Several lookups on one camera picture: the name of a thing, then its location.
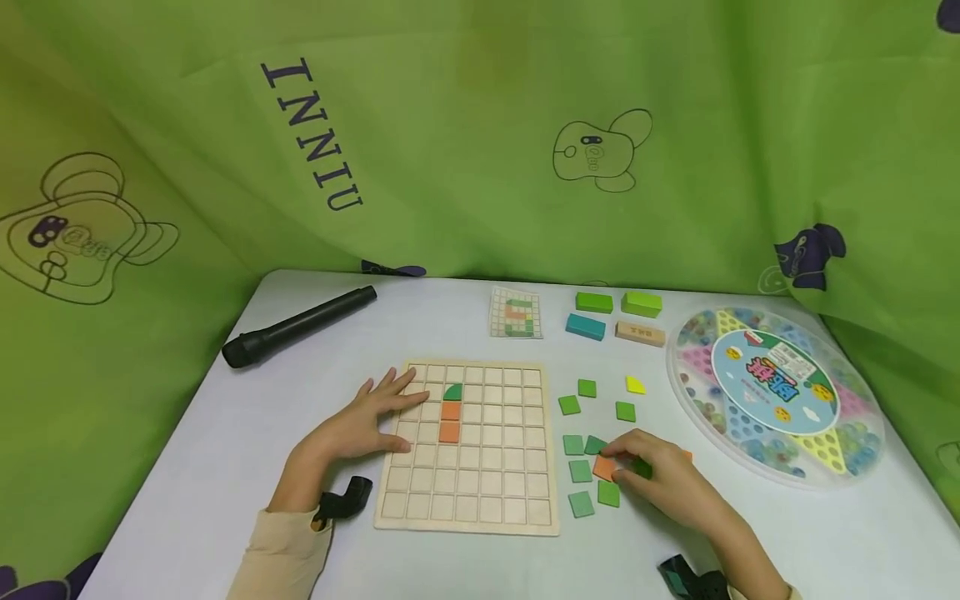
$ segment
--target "child's hand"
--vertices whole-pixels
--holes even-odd
[[[390,368],[375,388],[373,380],[368,379],[350,404],[311,431],[294,452],[324,461],[358,458],[377,451],[409,452],[406,440],[380,433],[377,422],[382,415],[416,406],[430,396],[428,392],[401,394],[415,375],[411,369],[396,379],[396,369]]]
[[[600,454],[639,456],[650,463],[654,468],[652,479],[619,469],[613,473],[613,481],[643,496],[678,523],[708,537],[711,530],[738,517],[675,444],[634,429],[610,442]]]

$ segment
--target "beige sleeve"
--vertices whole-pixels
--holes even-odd
[[[727,587],[727,591],[730,593],[731,600],[747,600],[746,596],[733,588]],[[791,586],[790,597],[786,600],[803,600],[803,598],[800,596],[800,593]]]
[[[333,535],[332,520],[315,532],[313,515],[260,511],[227,600],[307,600]]]

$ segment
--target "orange tile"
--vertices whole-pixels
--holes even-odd
[[[460,402],[444,402],[440,406],[441,420],[460,420]]]
[[[440,442],[442,444],[457,444],[460,442],[460,423],[452,420],[441,422]]]
[[[593,463],[593,474],[599,477],[600,479],[613,481],[613,472],[615,470],[616,470],[616,463],[609,458],[597,456],[596,462]]]

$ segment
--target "white table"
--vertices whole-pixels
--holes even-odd
[[[663,349],[617,339],[609,327],[602,343],[564,332],[575,289],[584,288],[505,284],[541,294],[543,305],[544,339],[511,340],[488,337],[491,282],[276,272],[264,278],[230,337],[371,283],[379,300],[258,368],[234,372],[217,358],[83,600],[224,598],[291,446],[364,379],[422,357],[540,362],[553,396],[572,393],[576,379],[586,377],[612,400],[614,391],[623,392],[625,374],[638,374],[648,394],[635,397],[637,424],[694,452],[697,467],[753,524],[807,598],[955,597],[960,530],[889,425],[885,457],[855,486],[804,492],[760,478],[696,429],[670,387]],[[827,335],[788,299],[658,293],[659,324],[668,332],[706,305],[733,302],[776,309]],[[557,448],[567,430],[605,439],[625,430],[609,410],[584,406],[575,424],[554,411]],[[381,460],[345,466],[332,489],[342,492],[353,474],[378,486]],[[315,597],[668,600],[659,562],[683,552],[696,570],[715,568],[698,536],[649,506],[598,507],[595,516],[574,520],[566,502],[573,484],[564,458],[557,460],[558,538],[374,530],[374,488],[367,510],[337,526]]]

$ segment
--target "pattern card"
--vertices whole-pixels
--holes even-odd
[[[540,296],[493,286],[490,335],[494,338],[542,338]]]
[[[411,367],[417,376],[407,393],[442,392],[394,415],[391,431],[412,448],[386,456],[373,526],[559,535],[542,368],[444,360]]]

